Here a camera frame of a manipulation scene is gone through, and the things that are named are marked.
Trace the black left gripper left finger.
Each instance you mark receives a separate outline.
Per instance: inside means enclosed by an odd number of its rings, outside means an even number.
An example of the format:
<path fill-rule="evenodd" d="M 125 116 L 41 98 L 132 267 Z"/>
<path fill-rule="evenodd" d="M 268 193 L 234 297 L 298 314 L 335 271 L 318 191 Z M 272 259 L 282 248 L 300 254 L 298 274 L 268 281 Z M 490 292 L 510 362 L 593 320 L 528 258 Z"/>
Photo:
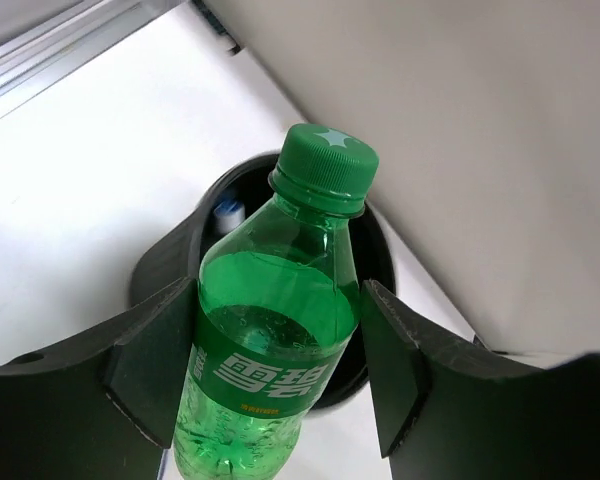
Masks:
<path fill-rule="evenodd" d="M 196 282 L 0 366 L 0 479 L 155 479 L 171 445 Z"/>

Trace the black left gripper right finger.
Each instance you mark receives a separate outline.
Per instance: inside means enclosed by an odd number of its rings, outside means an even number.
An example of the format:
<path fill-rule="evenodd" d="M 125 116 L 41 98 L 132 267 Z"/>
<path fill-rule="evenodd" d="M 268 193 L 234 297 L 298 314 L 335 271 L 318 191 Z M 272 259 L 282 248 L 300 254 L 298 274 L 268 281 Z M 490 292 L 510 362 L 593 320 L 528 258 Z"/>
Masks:
<path fill-rule="evenodd" d="M 505 358 L 363 288 L 381 454 L 396 479 L 600 479 L 600 353 Z"/>

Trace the green soda bottle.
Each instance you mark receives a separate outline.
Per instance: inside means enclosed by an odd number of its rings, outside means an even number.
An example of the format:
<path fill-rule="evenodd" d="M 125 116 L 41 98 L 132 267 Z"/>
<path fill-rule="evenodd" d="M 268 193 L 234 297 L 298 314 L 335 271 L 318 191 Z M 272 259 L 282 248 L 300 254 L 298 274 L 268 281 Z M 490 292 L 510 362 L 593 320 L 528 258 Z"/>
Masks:
<path fill-rule="evenodd" d="M 272 197 L 204 256 L 173 438 L 185 479 L 271 479 L 359 323 L 349 222 L 378 169 L 363 141 L 292 126 Z"/>

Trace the clear bottle blue label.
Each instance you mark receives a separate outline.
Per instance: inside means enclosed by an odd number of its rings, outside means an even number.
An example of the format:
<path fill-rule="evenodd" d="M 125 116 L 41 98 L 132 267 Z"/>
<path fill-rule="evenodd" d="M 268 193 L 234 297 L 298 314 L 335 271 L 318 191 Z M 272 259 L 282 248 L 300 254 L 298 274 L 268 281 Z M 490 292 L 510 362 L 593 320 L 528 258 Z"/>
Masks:
<path fill-rule="evenodd" d="M 213 216 L 218 234 L 226 235 L 244 222 L 245 206 L 235 198 L 225 197 L 215 206 Z"/>

